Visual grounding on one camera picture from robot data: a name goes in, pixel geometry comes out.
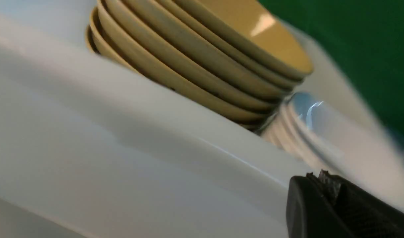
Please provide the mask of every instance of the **dish rack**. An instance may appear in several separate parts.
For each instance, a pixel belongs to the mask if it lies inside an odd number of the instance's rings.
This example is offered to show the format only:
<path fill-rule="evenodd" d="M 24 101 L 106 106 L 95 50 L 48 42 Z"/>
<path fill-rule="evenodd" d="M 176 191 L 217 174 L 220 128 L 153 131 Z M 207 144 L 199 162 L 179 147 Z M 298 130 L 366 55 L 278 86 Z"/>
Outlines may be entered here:
<path fill-rule="evenodd" d="M 286 237 L 288 181 L 311 169 L 88 52 L 95 5 L 0 0 L 0 197 L 90 237 Z M 381 132 L 324 51 L 288 27 L 315 66 L 298 90 Z"/>

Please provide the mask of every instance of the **white plate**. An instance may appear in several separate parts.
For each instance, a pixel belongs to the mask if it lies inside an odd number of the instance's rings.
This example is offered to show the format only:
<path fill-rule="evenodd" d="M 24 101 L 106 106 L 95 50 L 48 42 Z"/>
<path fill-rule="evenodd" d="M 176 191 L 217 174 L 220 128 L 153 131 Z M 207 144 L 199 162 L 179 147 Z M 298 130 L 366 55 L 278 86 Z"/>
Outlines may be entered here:
<path fill-rule="evenodd" d="M 274 136 L 277 138 L 277 140 L 280 142 L 280 145 L 286 152 L 295 157 L 300 157 L 300 155 L 295 150 L 296 146 L 294 145 L 294 141 L 291 140 L 291 137 L 285 130 L 285 126 L 282 124 L 280 114 L 277 115 L 274 121 L 271 123 L 270 134 L 274 134 Z"/>
<path fill-rule="evenodd" d="M 316 174 L 319 174 L 321 169 L 328 170 L 332 174 L 337 174 L 335 169 L 332 169 L 330 166 L 326 165 L 324 161 L 309 147 L 309 144 L 300 136 L 300 133 L 297 129 L 297 126 L 294 123 L 294 120 L 290 117 L 288 112 L 288 105 L 287 102 L 283 102 L 280 105 L 280 114 L 281 119 L 292 140 L 294 141 L 295 145 L 299 148 L 299 153 L 302 160 L 314 169 Z"/>

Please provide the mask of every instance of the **plate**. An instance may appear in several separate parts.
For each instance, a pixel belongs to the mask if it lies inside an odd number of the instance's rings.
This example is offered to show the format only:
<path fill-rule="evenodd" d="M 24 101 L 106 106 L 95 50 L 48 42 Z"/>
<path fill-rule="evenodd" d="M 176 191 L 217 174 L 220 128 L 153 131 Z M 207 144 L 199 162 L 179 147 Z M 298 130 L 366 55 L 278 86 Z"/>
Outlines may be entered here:
<path fill-rule="evenodd" d="M 247 69 L 258 74 L 260 77 L 276 84 L 284 89 L 292 89 L 301 83 L 300 80 L 292 80 L 286 78 L 277 72 L 274 72 L 267 67 L 259 64 L 249 56 L 243 54 L 238 49 L 234 48 L 228 42 L 224 41 L 221 37 L 217 36 L 211 30 L 206 28 L 202 23 L 193 18 L 190 14 L 181 9 L 176 3 L 171 0 L 157 0 L 165 9 L 171 12 L 175 17 L 185 23 L 188 27 L 198 33 L 200 36 L 205 38 L 215 47 L 219 48 L 222 52 L 226 53 L 235 61 L 239 62 L 241 65 L 245 66 Z"/>
<path fill-rule="evenodd" d="M 257 1 L 174 2 L 215 34 L 271 70 L 295 79 L 312 73 L 312 63 L 302 47 Z"/>
<path fill-rule="evenodd" d="M 241 91 L 265 101 L 280 99 L 289 93 L 231 59 L 158 2 L 125 0 L 124 3 L 170 44 Z"/>
<path fill-rule="evenodd" d="M 276 103 L 254 98 L 231 86 L 166 42 L 120 0 L 105 0 L 108 12 L 142 47 L 188 81 L 250 111 L 270 111 Z"/>
<path fill-rule="evenodd" d="M 266 114 L 253 113 L 229 104 L 183 78 L 129 36 L 109 15 L 101 0 L 98 0 L 97 7 L 102 28 L 128 56 L 126 61 L 132 62 L 141 74 L 235 122 L 252 122 L 266 117 Z"/>
<path fill-rule="evenodd" d="M 92 30 L 90 29 L 90 25 L 86 27 L 84 41 L 86 43 L 86 47 L 88 48 L 88 50 L 90 50 L 95 54 L 100 54 L 96 48 L 95 42 L 93 41 L 93 33 Z"/>
<path fill-rule="evenodd" d="M 134 69 L 134 67 L 131 66 L 127 61 L 125 61 L 123 57 L 118 54 L 118 51 L 113 48 L 115 46 L 112 40 L 106 36 L 102 26 L 100 25 L 97 8 L 94 8 L 90 14 L 90 29 L 92 31 L 93 42 L 101 55 L 125 66 L 128 69 L 131 69 L 133 72 L 138 73 L 138 71 Z"/>

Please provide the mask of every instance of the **white plastic surface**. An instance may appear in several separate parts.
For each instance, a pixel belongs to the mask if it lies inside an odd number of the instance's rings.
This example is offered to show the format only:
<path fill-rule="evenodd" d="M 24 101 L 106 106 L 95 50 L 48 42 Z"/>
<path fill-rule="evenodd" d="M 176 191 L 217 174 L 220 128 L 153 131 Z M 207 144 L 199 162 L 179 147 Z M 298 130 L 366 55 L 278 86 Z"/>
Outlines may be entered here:
<path fill-rule="evenodd" d="M 0 197 L 88 237 L 286 237 L 310 169 L 157 84 L 0 16 Z"/>

